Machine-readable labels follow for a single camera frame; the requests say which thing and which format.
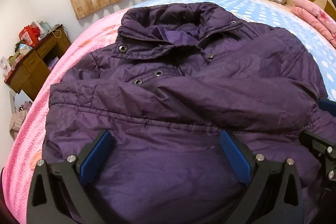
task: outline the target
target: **blue gripper pad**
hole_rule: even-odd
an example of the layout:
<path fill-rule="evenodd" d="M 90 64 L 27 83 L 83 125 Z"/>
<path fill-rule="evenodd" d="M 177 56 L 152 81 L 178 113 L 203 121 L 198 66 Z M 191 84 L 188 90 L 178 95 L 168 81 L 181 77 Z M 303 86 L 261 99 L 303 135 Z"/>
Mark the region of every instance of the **blue gripper pad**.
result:
<path fill-rule="evenodd" d="M 329 100 L 319 100 L 319 107 L 322 110 L 328 111 L 331 115 L 336 117 L 336 102 Z"/>
<path fill-rule="evenodd" d="M 239 182 L 250 185 L 251 166 L 225 130 L 220 133 L 219 142 Z"/>
<path fill-rule="evenodd" d="M 85 186 L 93 182 L 100 167 L 105 162 L 115 138 L 110 131 L 102 132 L 92 144 L 85 146 L 78 156 L 76 170 L 80 183 Z"/>

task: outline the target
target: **blue pad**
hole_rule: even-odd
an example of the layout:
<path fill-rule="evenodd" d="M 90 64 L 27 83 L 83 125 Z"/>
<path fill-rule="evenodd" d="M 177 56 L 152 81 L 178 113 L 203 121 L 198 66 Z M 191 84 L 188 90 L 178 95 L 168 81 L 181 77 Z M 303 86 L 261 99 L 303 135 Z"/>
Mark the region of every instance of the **blue pad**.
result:
<path fill-rule="evenodd" d="M 93 182 L 100 167 L 105 162 L 115 139 L 110 131 L 105 131 L 102 137 L 98 140 L 96 145 L 92 148 L 91 152 L 85 158 L 84 162 L 80 165 L 79 181 L 85 186 Z"/>
<path fill-rule="evenodd" d="M 336 117 L 336 102 L 319 100 L 319 107 Z"/>
<path fill-rule="evenodd" d="M 225 130 L 220 133 L 219 142 L 239 182 L 249 186 L 252 181 L 251 166 Z"/>

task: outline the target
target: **purple fabric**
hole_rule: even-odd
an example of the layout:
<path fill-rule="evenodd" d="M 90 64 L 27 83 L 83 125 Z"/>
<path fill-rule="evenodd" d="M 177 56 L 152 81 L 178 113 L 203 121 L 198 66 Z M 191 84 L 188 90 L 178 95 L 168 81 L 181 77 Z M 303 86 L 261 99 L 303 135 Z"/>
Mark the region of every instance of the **purple fabric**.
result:
<path fill-rule="evenodd" d="M 43 158 L 78 154 L 108 129 L 117 148 L 87 191 L 111 223 L 219 223 L 245 189 L 219 146 L 224 128 L 267 159 L 295 160 L 307 222 L 320 163 L 298 136 L 336 141 L 317 105 L 325 96 L 312 55 L 285 29 L 212 3 L 131 9 L 115 44 L 51 87 Z"/>

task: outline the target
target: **pink bed sheet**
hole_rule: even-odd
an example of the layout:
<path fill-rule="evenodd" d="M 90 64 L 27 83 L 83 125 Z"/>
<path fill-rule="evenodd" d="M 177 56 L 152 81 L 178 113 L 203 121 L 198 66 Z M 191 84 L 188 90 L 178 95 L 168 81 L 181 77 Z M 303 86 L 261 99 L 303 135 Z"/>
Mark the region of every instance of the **pink bed sheet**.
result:
<path fill-rule="evenodd" d="M 41 157 L 50 86 L 59 83 L 66 71 L 84 55 L 114 43 L 126 11 L 119 11 L 97 21 L 76 39 L 47 78 L 21 127 L 2 179 L 6 205 L 21 224 L 26 224 L 30 183 L 34 166 Z"/>

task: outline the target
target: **blue polka dot blanket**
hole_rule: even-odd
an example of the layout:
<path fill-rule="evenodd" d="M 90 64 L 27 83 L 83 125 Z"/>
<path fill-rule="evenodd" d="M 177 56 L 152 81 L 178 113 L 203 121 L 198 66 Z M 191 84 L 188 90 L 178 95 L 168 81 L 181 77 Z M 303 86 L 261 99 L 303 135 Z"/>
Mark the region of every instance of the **blue polka dot blanket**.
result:
<path fill-rule="evenodd" d="M 296 35 L 313 55 L 323 76 L 329 100 L 336 101 L 336 49 L 312 26 L 281 5 L 266 0 L 151 0 L 135 7 L 171 3 L 212 2 L 249 22 L 282 27 Z"/>

